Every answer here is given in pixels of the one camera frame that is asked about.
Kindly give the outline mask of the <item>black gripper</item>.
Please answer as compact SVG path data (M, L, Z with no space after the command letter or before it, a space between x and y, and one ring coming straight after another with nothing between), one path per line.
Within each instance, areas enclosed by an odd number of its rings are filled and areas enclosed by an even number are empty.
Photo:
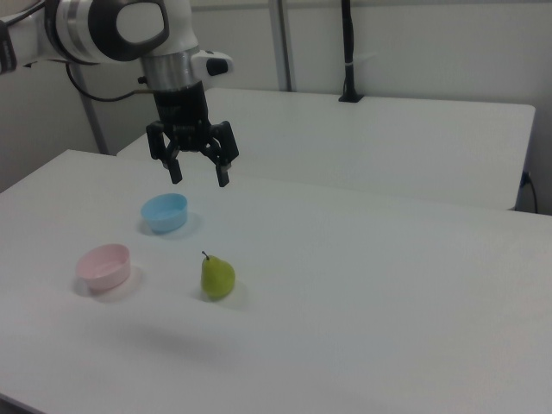
M161 162L172 182L180 182L179 151L200 152L215 165L218 185L225 187L239 149L229 122L210 125L204 84L199 81L178 91L156 91L154 101L160 122L146 128L151 158Z

